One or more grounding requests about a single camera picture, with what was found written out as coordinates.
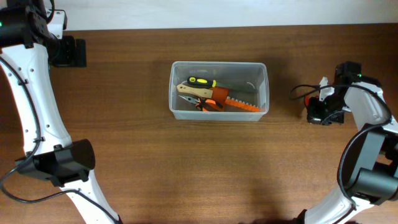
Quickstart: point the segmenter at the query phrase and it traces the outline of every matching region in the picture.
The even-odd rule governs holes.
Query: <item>wooden table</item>
[[[124,223],[250,223],[296,217],[336,184],[341,153],[356,133],[316,126],[287,99],[298,84],[333,80],[335,66],[363,63],[398,114],[398,25],[283,26],[68,32],[87,41],[87,68],[52,68],[58,108],[72,139],[87,138],[96,176]],[[167,91],[174,61],[261,62],[270,110],[260,122],[179,121]],[[0,171],[23,156],[19,117],[0,75]],[[24,198],[57,192],[20,175],[6,187]],[[397,223],[398,203],[356,217]],[[62,196],[25,205],[0,196],[2,223],[83,223]]]

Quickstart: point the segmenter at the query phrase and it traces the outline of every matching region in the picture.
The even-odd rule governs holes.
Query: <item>plastic container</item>
[[[177,91],[177,85],[185,82],[188,77],[196,76],[217,82],[251,85],[257,93],[245,93],[230,90],[228,96],[239,99],[260,108],[260,112],[244,112],[233,106],[232,112],[202,112],[195,105],[178,95],[186,95]],[[269,109],[269,87],[267,68],[263,63],[243,62],[174,62],[170,76],[169,106],[176,119],[212,120],[212,121],[259,121]]]

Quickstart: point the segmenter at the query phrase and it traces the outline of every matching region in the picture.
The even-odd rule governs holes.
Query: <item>wire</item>
[[[55,3],[54,0],[50,0],[51,2],[51,14],[48,16],[48,18],[45,19],[45,21],[47,22],[47,24],[49,24],[52,20],[52,18],[54,17],[54,13],[55,13]]]
[[[346,147],[345,147],[345,149],[344,149],[344,151],[343,151],[343,154],[341,155],[340,163],[339,163],[338,170],[337,170],[337,183],[338,183],[338,185],[339,185],[339,187],[340,187],[340,190],[341,190],[341,192],[343,193],[343,195],[352,203],[353,209],[356,210],[356,202],[347,194],[347,191],[346,191],[345,188],[344,188],[343,180],[342,180],[342,177],[341,177],[341,176],[342,176],[342,173],[343,173],[343,164],[344,164],[344,161],[345,161],[345,159],[346,159],[346,156],[347,156],[347,153],[348,153],[349,149],[350,149],[351,146],[354,144],[355,140],[357,140],[357,138],[360,137],[360,135],[362,135],[362,134],[364,134],[364,133],[366,133],[366,132],[368,132],[368,131],[371,131],[371,130],[373,130],[373,129],[375,129],[375,128],[381,128],[381,127],[383,127],[384,125],[387,125],[387,124],[391,123],[391,121],[392,121],[392,113],[391,113],[391,110],[390,110],[390,108],[387,106],[386,102],[384,102],[384,101],[380,98],[380,96],[377,95],[377,93],[375,93],[375,92],[371,91],[370,89],[368,89],[368,88],[366,88],[366,87],[363,87],[363,86],[352,85],[352,84],[326,85],[326,86],[318,87],[318,88],[316,88],[316,89],[314,89],[314,90],[312,90],[312,91],[310,91],[310,92],[308,92],[308,93],[306,93],[306,94],[303,94],[303,95],[301,95],[301,96],[292,98],[292,92],[293,92],[295,89],[297,89],[297,88],[299,88],[299,87],[302,87],[302,86],[310,87],[310,85],[298,85],[298,86],[294,87],[294,88],[290,91],[290,93],[289,93],[289,99],[290,99],[290,100],[301,99],[301,98],[303,98],[303,97],[306,97],[306,96],[308,96],[308,95],[311,95],[312,93],[315,93],[315,92],[320,91],[320,90],[325,89],[325,88],[330,88],[330,87],[332,87],[332,88],[341,88],[341,87],[345,87],[345,88],[346,88],[346,87],[352,87],[352,88],[359,88],[359,89],[361,89],[361,90],[364,90],[364,91],[368,92],[371,96],[375,97],[375,99],[382,105],[382,107],[383,107],[383,108],[387,111],[387,113],[388,113],[388,118],[385,120],[385,122],[380,123],[380,124],[372,124],[372,125],[369,125],[368,127],[363,128],[362,130],[360,130],[359,132],[357,132],[357,133],[351,138],[351,140],[349,140],[348,144],[346,145]]]
[[[3,63],[14,75],[15,77],[18,79],[18,82],[20,84],[20,86],[23,88],[26,98],[28,99],[29,102],[29,106],[30,109],[32,110],[32,114],[34,117],[34,121],[35,121],[35,126],[36,126],[36,139],[35,139],[35,146],[33,148],[33,150],[27,154],[26,159],[21,162],[20,164],[16,165],[13,169],[11,169],[9,172],[7,172],[6,174],[4,174],[1,178],[0,178],[0,188],[1,191],[9,198],[17,201],[17,202],[21,202],[21,203],[38,203],[38,202],[43,202],[45,200],[54,198],[54,197],[58,197],[60,195],[64,195],[67,193],[75,193],[81,197],[83,197],[84,199],[86,199],[89,203],[93,204],[94,206],[96,206],[97,208],[99,208],[101,211],[103,211],[110,219],[112,219],[113,222],[115,223],[120,223],[119,220],[115,219],[105,208],[103,208],[101,205],[99,205],[98,203],[96,203],[95,201],[93,201],[92,199],[88,198],[86,195],[84,195],[83,193],[81,193],[79,190],[66,190],[63,192],[58,192],[43,198],[39,198],[39,199],[35,199],[35,200],[26,200],[26,199],[22,199],[19,197],[16,197],[15,195],[11,194],[10,192],[8,192],[6,190],[6,188],[3,186],[4,181],[13,173],[15,173],[16,171],[18,171],[19,169],[25,167],[32,159],[34,154],[37,152],[37,150],[39,149],[40,143],[41,143],[41,129],[40,129],[40,123],[39,123],[39,117],[37,116],[37,112],[36,112],[36,108],[33,104],[33,100],[32,100],[32,96],[30,95],[27,87],[26,87],[26,82],[21,78],[21,76],[17,73],[17,71],[6,61],[4,60],[2,57],[0,57],[0,62]]]
[[[290,99],[290,96],[291,96],[292,92],[293,92],[296,88],[298,88],[298,87],[310,87],[310,88],[316,89],[316,88],[319,87],[319,85],[307,85],[307,84],[298,85],[298,86],[296,86],[293,90],[290,91],[290,93],[289,93],[289,99]],[[306,102],[305,102],[305,97],[303,97],[303,103],[304,103],[304,107],[305,107],[306,109],[308,109],[307,104],[306,104]]]

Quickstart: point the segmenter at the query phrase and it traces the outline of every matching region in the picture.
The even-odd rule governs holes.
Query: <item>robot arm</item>
[[[327,86],[323,78],[320,86]],[[358,85],[382,98],[377,80],[364,77],[361,65],[343,63],[336,68],[333,85]],[[358,130],[389,119],[389,112],[368,91],[355,87],[324,88],[320,96],[306,100],[307,120],[310,123],[329,125],[343,123],[344,111],[353,113]],[[336,186],[317,206],[304,210],[297,222],[346,223],[359,212],[380,205],[386,200],[398,199],[398,124],[394,117],[383,127],[361,135],[349,148],[342,161],[343,187],[351,199],[346,198],[340,186]],[[378,155],[385,155],[390,164],[377,162]]]
[[[66,28],[65,12],[56,11],[47,24],[42,16],[46,12],[41,6],[41,1],[25,1],[25,5],[18,6],[9,1],[8,8],[0,11],[0,66],[14,95],[24,133],[26,157],[16,161],[17,167],[27,161],[40,141],[32,159],[17,171],[50,180],[55,187],[71,192],[67,195],[87,223],[122,223],[96,181],[90,142],[87,139],[72,142],[51,87],[49,61],[54,66],[84,67],[84,42],[62,37],[62,30]]]

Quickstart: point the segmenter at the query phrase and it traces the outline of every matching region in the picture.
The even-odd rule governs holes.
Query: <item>white wall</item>
[[[55,0],[55,5],[66,10],[68,30],[398,22],[398,0]]]

